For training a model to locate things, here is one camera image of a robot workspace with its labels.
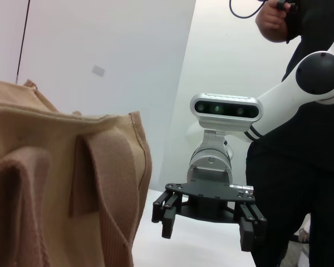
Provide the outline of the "person's bare hand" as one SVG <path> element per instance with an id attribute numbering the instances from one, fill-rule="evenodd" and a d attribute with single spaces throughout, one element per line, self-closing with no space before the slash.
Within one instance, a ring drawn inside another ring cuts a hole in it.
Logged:
<path id="1" fill-rule="evenodd" d="M 261 14 L 285 18 L 290 8 L 291 4 L 287 1 L 269 0 L 263 5 Z"/>

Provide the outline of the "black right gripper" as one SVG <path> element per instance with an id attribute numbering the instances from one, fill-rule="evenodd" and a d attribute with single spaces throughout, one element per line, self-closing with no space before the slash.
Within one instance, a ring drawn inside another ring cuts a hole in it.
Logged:
<path id="1" fill-rule="evenodd" d="M 214 223 L 238 223 L 240 247 L 251 252 L 266 239 L 267 219 L 255 204 L 251 186 L 223 182 L 167 184 L 154 202 L 152 223 L 162 223 L 161 236 L 170 239 L 177 215 Z"/>

